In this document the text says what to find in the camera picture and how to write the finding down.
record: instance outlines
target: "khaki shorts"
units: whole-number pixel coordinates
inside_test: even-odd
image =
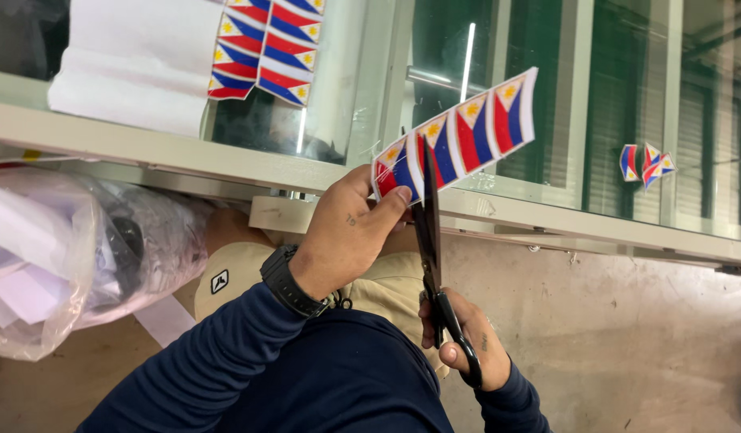
[[[196,321],[211,315],[221,305],[240,296],[261,281],[260,268],[274,251],[260,243],[231,243],[207,261],[194,297]],[[437,349],[421,347],[422,326],[418,317],[423,270],[418,253],[392,253],[379,257],[360,278],[341,288],[341,296],[352,300],[352,309],[378,314],[392,322],[422,349],[440,379],[449,368]]]

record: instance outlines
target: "hand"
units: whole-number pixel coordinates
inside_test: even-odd
[[[320,197],[312,221],[288,267],[298,285],[321,300],[356,280],[376,260],[400,219],[411,189],[398,186],[371,210],[371,166],[359,166]]]
[[[459,325],[462,327],[464,337],[469,340],[475,353],[478,354],[480,369],[483,373],[481,390],[494,391],[500,389],[510,378],[511,363],[510,357],[501,347],[499,337],[496,336],[491,323],[480,307],[472,304],[456,290],[443,287],[443,291],[448,295],[448,300],[451,301],[451,306],[456,313]],[[434,346],[434,327],[429,319],[431,311],[432,305],[425,297],[419,307],[419,317],[423,324],[421,346],[425,349]],[[464,374],[469,373],[467,355],[464,354],[462,347],[453,341],[449,341],[440,347],[440,360],[450,368],[455,368]]]

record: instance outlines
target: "logo on shorts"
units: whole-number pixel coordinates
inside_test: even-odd
[[[218,290],[223,289],[227,284],[229,284],[229,270],[224,269],[211,280],[211,294],[218,293]]]

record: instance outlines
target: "wooden floor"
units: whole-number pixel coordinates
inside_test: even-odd
[[[672,263],[443,237],[443,282],[486,311],[561,432],[741,432],[741,278]],[[192,312],[193,287],[176,297]],[[71,431],[159,346],[133,316],[37,363],[0,359],[0,432]],[[457,432],[482,431],[458,374]]]

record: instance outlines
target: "glass shelf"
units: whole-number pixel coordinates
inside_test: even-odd
[[[57,72],[67,3],[44,4],[0,8],[0,71]],[[370,162],[458,103],[471,24],[469,93],[539,67],[537,138],[456,188],[741,240],[741,0],[332,2],[308,107],[210,102],[204,138]],[[648,191],[618,166],[645,142],[679,168]]]

